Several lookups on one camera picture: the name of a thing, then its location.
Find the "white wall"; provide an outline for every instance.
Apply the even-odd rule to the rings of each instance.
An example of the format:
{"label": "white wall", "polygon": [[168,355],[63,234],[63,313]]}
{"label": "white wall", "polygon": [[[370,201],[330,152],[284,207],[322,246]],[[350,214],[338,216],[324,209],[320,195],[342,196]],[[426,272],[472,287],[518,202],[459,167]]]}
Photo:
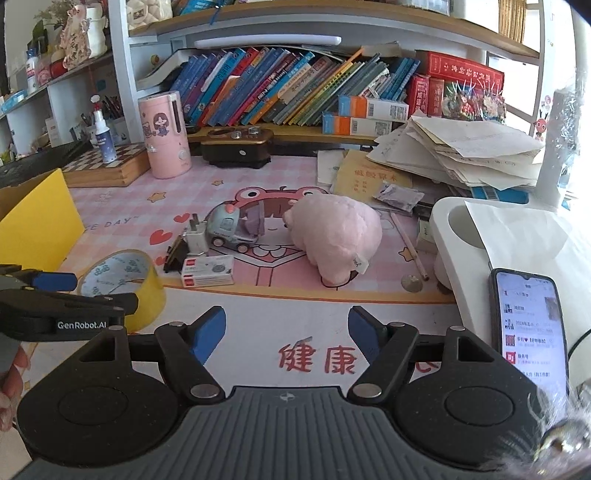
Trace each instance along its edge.
{"label": "white wall", "polygon": [[8,0],[4,17],[6,64],[8,75],[25,64],[27,43],[31,40],[37,20],[33,17],[39,10],[46,9],[51,0]]}

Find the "pink pen holder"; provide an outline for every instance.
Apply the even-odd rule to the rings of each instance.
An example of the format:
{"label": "pink pen holder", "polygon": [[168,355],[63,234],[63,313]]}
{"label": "pink pen holder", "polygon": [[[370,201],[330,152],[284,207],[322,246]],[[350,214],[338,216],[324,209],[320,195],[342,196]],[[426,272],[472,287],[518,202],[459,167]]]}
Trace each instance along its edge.
{"label": "pink pen holder", "polygon": [[171,179],[191,168],[179,93],[158,93],[138,101],[152,175]]}

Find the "yellow envelope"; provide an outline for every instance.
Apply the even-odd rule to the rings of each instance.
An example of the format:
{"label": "yellow envelope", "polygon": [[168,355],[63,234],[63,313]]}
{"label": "yellow envelope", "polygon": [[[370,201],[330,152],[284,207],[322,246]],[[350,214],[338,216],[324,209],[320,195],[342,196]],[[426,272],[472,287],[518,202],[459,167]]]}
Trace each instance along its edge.
{"label": "yellow envelope", "polygon": [[335,194],[376,205],[380,202],[374,199],[374,195],[379,192],[383,182],[413,187],[409,174],[372,162],[367,158],[367,152],[349,150],[336,176]]}

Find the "spray bottle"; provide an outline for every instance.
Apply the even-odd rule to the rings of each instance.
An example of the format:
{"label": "spray bottle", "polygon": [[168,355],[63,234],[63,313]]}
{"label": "spray bottle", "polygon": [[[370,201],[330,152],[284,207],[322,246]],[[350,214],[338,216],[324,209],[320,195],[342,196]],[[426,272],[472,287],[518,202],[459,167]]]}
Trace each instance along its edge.
{"label": "spray bottle", "polygon": [[90,97],[90,101],[95,109],[93,114],[96,125],[96,143],[100,148],[100,153],[103,155],[103,163],[111,163],[117,160],[117,153],[115,152],[115,146],[111,138],[111,131],[107,127],[107,123],[103,118],[103,112],[100,109],[100,97],[93,95]]}

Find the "pencil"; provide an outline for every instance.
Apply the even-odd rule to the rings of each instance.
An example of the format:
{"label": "pencil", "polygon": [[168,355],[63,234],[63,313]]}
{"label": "pencil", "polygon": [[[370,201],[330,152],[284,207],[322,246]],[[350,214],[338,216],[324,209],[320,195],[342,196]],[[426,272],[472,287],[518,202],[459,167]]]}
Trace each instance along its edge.
{"label": "pencil", "polygon": [[402,225],[400,224],[400,220],[398,220],[398,217],[396,216],[396,214],[394,212],[390,212],[390,218],[394,222],[394,225],[398,229],[398,232],[400,233],[402,240],[404,240],[404,243],[406,244],[408,250],[410,251],[411,257],[413,258],[414,262],[417,264],[418,272],[421,274],[423,280],[424,281],[429,280],[429,274],[427,273],[427,270],[425,270],[425,267],[423,266],[423,262],[421,262],[421,259],[419,258],[417,251],[414,249],[413,243],[410,241],[410,238],[408,237],[408,235],[404,231],[404,228],[402,228]]}

